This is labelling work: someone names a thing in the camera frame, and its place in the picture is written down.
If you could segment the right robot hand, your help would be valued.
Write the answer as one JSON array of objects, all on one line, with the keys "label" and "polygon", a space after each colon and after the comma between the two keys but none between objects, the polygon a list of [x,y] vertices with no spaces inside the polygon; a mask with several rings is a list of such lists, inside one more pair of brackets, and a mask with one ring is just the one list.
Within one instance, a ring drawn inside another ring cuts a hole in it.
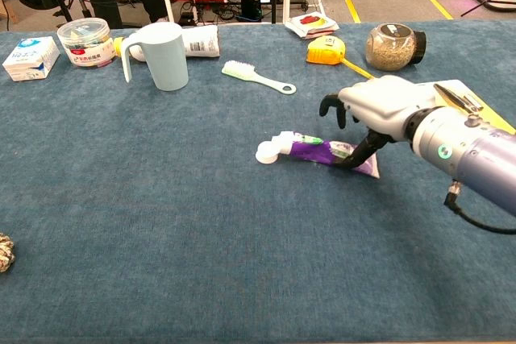
[{"label": "right robot hand", "polygon": [[368,128],[366,137],[339,165],[349,170],[359,167],[387,143],[409,142],[416,122],[438,108],[431,89],[396,76],[372,78],[326,95],[320,102],[319,115],[325,116],[331,107],[336,108],[341,129],[346,126],[346,114]]}]

